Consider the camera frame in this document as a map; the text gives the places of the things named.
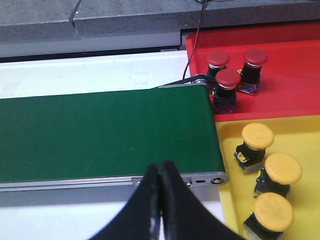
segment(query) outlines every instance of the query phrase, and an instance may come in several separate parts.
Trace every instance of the white table surface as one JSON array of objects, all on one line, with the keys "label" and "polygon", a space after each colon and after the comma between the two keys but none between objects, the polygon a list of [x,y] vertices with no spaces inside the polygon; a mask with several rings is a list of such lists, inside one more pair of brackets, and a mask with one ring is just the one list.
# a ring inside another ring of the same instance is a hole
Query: white table surface
[{"label": "white table surface", "polygon": [[[180,80],[186,63],[186,51],[0,63],[0,98],[149,89]],[[0,240],[85,240],[124,204],[0,207]],[[224,221],[220,201],[203,204]]]}]

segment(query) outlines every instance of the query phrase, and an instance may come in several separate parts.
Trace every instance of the wire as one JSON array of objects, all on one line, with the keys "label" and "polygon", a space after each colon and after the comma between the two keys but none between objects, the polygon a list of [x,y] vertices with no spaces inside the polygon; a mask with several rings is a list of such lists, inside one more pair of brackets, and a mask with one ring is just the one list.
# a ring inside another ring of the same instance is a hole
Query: wire
[{"label": "wire", "polygon": [[202,17],[203,17],[203,15],[204,15],[204,13],[205,13],[205,10],[206,10],[206,7],[207,7],[207,3],[208,3],[208,0],[204,0],[204,1],[202,2],[201,15],[200,15],[200,19],[199,19],[199,25],[198,25],[198,28],[197,28],[197,30],[196,30],[196,35],[195,35],[195,41],[194,41],[193,50],[192,50],[192,53],[191,53],[190,58],[188,59],[188,62],[187,62],[187,64],[186,64],[186,66],[185,66],[185,69],[184,69],[184,71],[183,71],[182,80],[184,80],[185,77],[186,77],[187,69],[188,69],[189,64],[190,64],[190,62],[191,62],[191,60],[192,60],[192,57],[194,56],[194,53],[195,53],[195,50],[196,50],[196,46],[197,46],[197,44],[198,44],[199,32],[200,32]]}]

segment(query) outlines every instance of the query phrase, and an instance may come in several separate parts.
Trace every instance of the red mushroom button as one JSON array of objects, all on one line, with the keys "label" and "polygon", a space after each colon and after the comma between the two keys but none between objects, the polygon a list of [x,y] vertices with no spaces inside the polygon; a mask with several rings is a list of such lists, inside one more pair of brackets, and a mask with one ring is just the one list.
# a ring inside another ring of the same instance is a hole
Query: red mushroom button
[{"label": "red mushroom button", "polygon": [[249,64],[262,65],[268,60],[268,55],[260,48],[252,48],[244,53],[244,59]]},{"label": "red mushroom button", "polygon": [[222,67],[229,62],[229,54],[222,50],[215,50],[210,52],[206,56],[206,60],[209,64],[216,66],[216,67]]},{"label": "red mushroom button", "polygon": [[225,68],[217,72],[215,80],[218,84],[230,88],[236,86],[241,81],[241,75],[234,69]]}]

